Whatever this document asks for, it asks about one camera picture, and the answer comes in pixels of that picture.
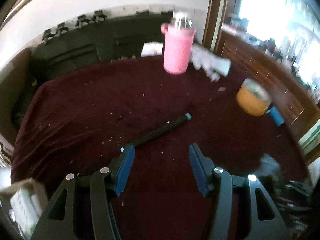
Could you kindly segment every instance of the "pink tumbler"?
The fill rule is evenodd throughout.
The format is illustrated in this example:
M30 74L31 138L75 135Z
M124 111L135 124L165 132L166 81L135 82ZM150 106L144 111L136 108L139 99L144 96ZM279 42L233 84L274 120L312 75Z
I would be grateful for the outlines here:
M191 28L179 29L164 23L161 25L161 32L165 34L164 69L170 74L185 73L196 31Z

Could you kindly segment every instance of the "dark red tablecloth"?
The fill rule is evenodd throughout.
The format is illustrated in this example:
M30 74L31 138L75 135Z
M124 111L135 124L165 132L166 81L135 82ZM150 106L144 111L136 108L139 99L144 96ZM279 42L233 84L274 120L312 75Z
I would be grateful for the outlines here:
M68 173L92 174L132 139L190 113L191 121L136 149L130 181L113 206L123 240L201 239L211 200L197 190L191 143L234 175L253 172L264 153L281 164L286 179L308 175L288 129L237 104L245 78L231 67L229 76L210 82L192 65L170 75L156 56L99 63L51 80L39 88L21 125L12 182L33 177L50 197Z

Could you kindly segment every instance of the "cup handle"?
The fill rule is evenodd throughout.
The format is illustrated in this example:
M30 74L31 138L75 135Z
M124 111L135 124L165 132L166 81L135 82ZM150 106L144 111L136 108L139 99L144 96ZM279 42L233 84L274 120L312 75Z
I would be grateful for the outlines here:
M168 32L168 27L169 27L169 24L168 23L163 23L161 25L161 32L162 34L166 34Z

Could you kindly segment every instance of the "wooden cabinet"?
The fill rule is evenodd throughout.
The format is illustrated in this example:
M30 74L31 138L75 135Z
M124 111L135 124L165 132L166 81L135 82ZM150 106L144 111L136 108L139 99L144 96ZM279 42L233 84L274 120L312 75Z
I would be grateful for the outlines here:
M239 37L222 31L217 54L236 62L248 76L264 86L296 139L300 139L320 117L307 91L281 65Z

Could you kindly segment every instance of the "metal screw head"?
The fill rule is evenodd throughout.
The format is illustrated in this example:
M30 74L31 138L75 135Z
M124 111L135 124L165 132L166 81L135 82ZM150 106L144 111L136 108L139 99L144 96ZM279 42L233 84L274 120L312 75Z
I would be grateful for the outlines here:
M215 167L215 168L214 168L214 172L215 172L215 173L223 173L223 168Z
M101 172L101 173L108 173L109 171L110 171L110 170L109 170L108 167L103 167L103 168L100 169L100 172Z
M251 180L251 181L257 181L258 178L254 174L249 174L248 175L248 179Z
M66 179L67 179L67 180L71 180L71 179L73 179L74 177L75 177L74 174L69 173L69 174L66 176Z

